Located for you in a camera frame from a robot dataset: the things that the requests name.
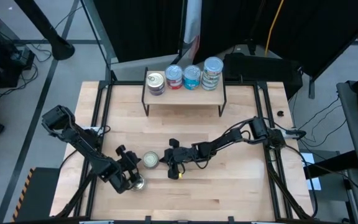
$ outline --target yellow cable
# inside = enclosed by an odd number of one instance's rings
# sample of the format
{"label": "yellow cable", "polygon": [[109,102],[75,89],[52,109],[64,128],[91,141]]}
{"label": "yellow cable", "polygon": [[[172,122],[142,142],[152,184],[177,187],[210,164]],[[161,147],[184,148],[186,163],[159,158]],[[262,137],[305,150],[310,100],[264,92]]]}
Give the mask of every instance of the yellow cable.
{"label": "yellow cable", "polygon": [[267,51],[269,50],[270,36],[272,35],[272,30],[273,30],[274,24],[276,23],[276,19],[278,17],[278,14],[280,13],[281,6],[283,5],[283,3],[284,3],[284,0],[281,0],[280,5],[278,6],[278,9],[276,12],[276,16],[274,17],[272,25],[270,26],[270,30],[268,32],[268,37],[267,37],[266,49],[265,49],[265,57],[267,57]]}

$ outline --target black curtain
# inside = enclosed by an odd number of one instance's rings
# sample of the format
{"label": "black curtain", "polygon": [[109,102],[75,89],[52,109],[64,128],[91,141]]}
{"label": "black curtain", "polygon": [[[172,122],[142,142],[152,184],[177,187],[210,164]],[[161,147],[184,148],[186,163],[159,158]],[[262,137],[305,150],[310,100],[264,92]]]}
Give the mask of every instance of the black curtain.
{"label": "black curtain", "polygon": [[[194,63],[248,39],[259,4],[253,0],[203,1],[200,49]],[[253,36],[257,44],[266,44],[279,4],[280,0],[266,0]],[[298,61],[315,79],[357,36],[357,0],[285,0],[269,49],[282,58]]]}
{"label": "black curtain", "polygon": [[177,54],[182,0],[95,0],[118,61]]}

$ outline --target wooden shelf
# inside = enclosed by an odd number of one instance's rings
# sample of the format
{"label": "wooden shelf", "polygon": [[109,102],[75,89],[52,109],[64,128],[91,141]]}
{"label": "wooden shelf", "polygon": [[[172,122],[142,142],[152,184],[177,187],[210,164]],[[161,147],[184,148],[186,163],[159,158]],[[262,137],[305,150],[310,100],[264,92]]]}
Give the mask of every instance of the wooden shelf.
{"label": "wooden shelf", "polygon": [[[148,71],[150,73],[160,73],[165,79],[165,72]],[[159,96],[154,96],[149,92],[147,86],[144,86],[144,104],[145,105],[216,105],[221,106],[225,103],[223,77],[219,79],[215,90],[204,90],[200,86],[195,90],[188,90],[182,86],[178,90],[172,90],[165,82],[165,92]]]}

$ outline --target gray floor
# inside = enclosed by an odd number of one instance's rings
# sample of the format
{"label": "gray floor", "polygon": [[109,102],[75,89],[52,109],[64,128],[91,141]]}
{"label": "gray floor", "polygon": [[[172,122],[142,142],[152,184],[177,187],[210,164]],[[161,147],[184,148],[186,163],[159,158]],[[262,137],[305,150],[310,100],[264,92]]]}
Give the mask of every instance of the gray floor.
{"label": "gray floor", "polygon": [[[65,17],[73,6],[73,0],[51,0],[36,1],[52,24],[57,24]],[[28,18],[17,7],[13,0],[0,1],[0,18],[21,38],[29,40],[42,39],[40,32],[28,20]],[[59,34],[63,33],[66,21],[58,28]],[[75,14],[68,31],[67,39],[94,40],[85,14],[80,9]],[[49,45],[43,45],[43,49],[49,49]],[[14,170],[17,158],[21,151],[24,138],[30,126],[35,108],[37,106],[42,88],[48,74],[53,74],[53,79],[47,94],[45,104],[42,107],[42,113],[57,104],[65,105],[74,110],[82,81],[101,80],[104,78],[105,66],[98,46],[95,44],[75,45],[76,52],[68,60],[53,62],[52,59],[35,64],[39,69],[39,77],[36,81],[29,84],[25,89],[15,91],[10,95],[0,99],[0,122],[6,126],[5,131],[0,135],[0,204],[5,194],[6,187]],[[237,51],[247,53],[245,47],[238,46]],[[35,51],[40,58],[46,57],[41,52]],[[149,69],[164,69],[176,55],[169,55],[161,58],[141,60],[137,62],[119,63],[112,66],[121,80],[141,79],[144,67]],[[184,58],[180,64],[187,65],[191,60]],[[51,64],[57,63],[54,71]],[[25,76],[31,76],[31,72],[25,73]],[[295,104],[294,117],[296,125],[299,127],[312,117],[317,111],[324,108],[330,102],[336,99],[337,82],[346,80],[358,80],[358,46],[350,46],[316,81],[316,99],[308,98],[308,80],[304,76],[304,87],[298,92]],[[313,122],[304,127],[304,130],[311,131],[311,128],[322,118],[322,113]],[[338,127],[344,121],[342,109],[337,108],[328,115],[316,129],[316,139],[321,142],[324,136]],[[347,126],[343,126],[337,132],[332,134],[328,140],[317,149],[329,151],[346,152],[352,150],[350,135]],[[25,159],[22,172],[17,182],[11,203],[9,205],[5,222],[11,219],[17,199],[24,184],[25,177],[31,167],[59,167],[62,162],[65,144],[51,139],[46,131],[37,122],[32,142]],[[319,198],[318,217],[323,220],[338,221],[346,217],[346,209],[342,203],[326,202]]]}

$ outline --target wooden table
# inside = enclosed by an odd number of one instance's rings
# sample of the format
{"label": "wooden table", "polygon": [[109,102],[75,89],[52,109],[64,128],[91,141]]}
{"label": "wooden table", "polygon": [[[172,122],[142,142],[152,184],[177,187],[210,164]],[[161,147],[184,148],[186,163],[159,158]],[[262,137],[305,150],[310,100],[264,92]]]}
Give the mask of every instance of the wooden table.
{"label": "wooden table", "polygon": [[[75,111],[76,122],[89,126],[93,114],[98,82],[84,82]],[[292,127],[290,110],[282,83],[268,83],[268,92],[275,121],[283,127]],[[265,112],[263,93],[260,90]],[[115,149],[124,144],[127,150],[142,157],[155,151],[160,157],[170,138],[182,145],[212,141],[232,124],[257,115],[254,91],[251,86],[227,86],[227,105],[220,118],[215,106],[154,105],[146,117],[142,103],[141,85],[114,85],[105,135],[103,153],[118,159]],[[277,111],[284,111],[279,118]],[[101,105],[98,121],[101,120]],[[287,141],[297,148],[295,140]],[[68,145],[65,156],[74,149]],[[282,149],[282,161],[287,187],[296,201],[311,215],[313,208],[306,186],[301,158],[290,149]],[[51,215],[57,214],[71,199],[80,181],[83,156],[76,153],[64,165],[58,181]],[[139,163],[140,173],[146,179],[141,192],[117,194],[113,187],[98,180],[92,219],[144,220],[214,220],[274,221],[268,175],[261,144],[233,144],[210,160],[206,169],[186,164],[183,179],[167,177],[168,167],[159,164],[147,170]],[[285,217],[282,195],[277,188],[281,216]],[[83,196],[81,214],[85,214],[88,193]]]}

